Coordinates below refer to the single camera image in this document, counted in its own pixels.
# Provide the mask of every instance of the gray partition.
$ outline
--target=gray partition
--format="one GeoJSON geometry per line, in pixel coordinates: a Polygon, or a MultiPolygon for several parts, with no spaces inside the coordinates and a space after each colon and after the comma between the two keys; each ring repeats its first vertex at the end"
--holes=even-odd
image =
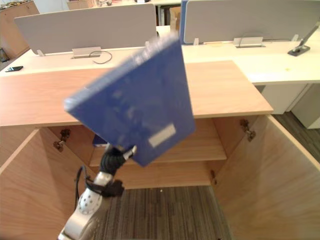
{"type": "Polygon", "coordinates": [[[303,38],[320,17],[319,0],[189,0],[184,42],[241,37],[288,41],[303,38]]]}
{"type": "Polygon", "coordinates": [[[156,10],[151,3],[45,13],[14,21],[34,53],[140,47],[157,36],[156,10]]]}

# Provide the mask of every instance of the smartphone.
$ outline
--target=smartphone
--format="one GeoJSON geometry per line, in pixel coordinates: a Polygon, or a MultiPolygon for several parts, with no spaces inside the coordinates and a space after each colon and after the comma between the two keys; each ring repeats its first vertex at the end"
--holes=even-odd
{"type": "Polygon", "coordinates": [[[6,72],[14,72],[14,71],[19,71],[23,68],[24,66],[13,66],[13,67],[9,67],[6,72]]]}

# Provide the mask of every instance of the blue binder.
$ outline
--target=blue binder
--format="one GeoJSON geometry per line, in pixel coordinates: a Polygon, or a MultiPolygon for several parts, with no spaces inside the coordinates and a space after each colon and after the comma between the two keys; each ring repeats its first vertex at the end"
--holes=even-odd
{"type": "Polygon", "coordinates": [[[146,166],[195,130],[175,35],[151,42],[64,101],[65,110],[113,146],[137,146],[146,166]]]}

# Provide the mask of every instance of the cabinet hinge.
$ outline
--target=cabinet hinge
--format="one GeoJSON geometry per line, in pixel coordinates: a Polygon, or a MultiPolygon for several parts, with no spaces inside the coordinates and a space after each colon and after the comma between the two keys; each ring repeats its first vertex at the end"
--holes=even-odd
{"type": "Polygon", "coordinates": [[[217,182],[217,179],[216,179],[216,173],[215,173],[215,171],[211,170],[210,173],[211,173],[211,177],[212,177],[212,182],[213,182],[213,184],[214,184],[214,185],[217,185],[218,182],[217,182]]]}
{"type": "Polygon", "coordinates": [[[53,146],[56,149],[58,149],[59,152],[62,152],[64,150],[64,144],[66,143],[67,139],[70,137],[70,133],[71,133],[71,130],[68,128],[61,130],[60,141],[55,141],[53,143],[53,146]]]}
{"type": "Polygon", "coordinates": [[[241,119],[240,126],[242,130],[246,133],[248,141],[251,142],[252,139],[254,139],[257,134],[255,131],[251,131],[249,129],[249,121],[246,119],[241,119]]]}

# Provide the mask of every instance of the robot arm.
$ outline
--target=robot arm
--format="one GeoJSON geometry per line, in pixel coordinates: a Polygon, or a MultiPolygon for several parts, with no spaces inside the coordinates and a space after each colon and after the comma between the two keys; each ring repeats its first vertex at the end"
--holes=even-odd
{"type": "Polygon", "coordinates": [[[122,182],[114,180],[114,175],[136,151],[137,147],[134,146],[123,153],[108,144],[101,159],[99,173],[93,182],[88,179],[84,166],[79,169],[77,179],[84,170],[86,189],[76,202],[75,210],[59,234],[58,240],[93,240],[95,238],[100,221],[105,217],[110,206],[109,197],[121,196],[124,191],[122,182]]]}

